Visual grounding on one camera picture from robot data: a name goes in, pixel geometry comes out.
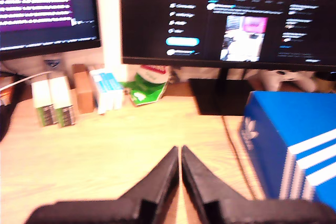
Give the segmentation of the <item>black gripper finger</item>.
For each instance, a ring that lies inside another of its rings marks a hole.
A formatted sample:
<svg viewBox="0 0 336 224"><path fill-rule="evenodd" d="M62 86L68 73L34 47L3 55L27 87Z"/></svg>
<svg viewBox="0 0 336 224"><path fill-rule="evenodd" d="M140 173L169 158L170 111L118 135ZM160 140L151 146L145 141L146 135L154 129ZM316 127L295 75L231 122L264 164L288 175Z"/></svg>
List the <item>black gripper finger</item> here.
<svg viewBox="0 0 336 224"><path fill-rule="evenodd" d="M179 184L178 147L174 146L159 163L120 199L135 204L131 219L123 223L163 223Z"/></svg>
<svg viewBox="0 0 336 224"><path fill-rule="evenodd" d="M245 198L213 174L186 146L181 149L182 180L201 223L233 223L225 216L226 200Z"/></svg>

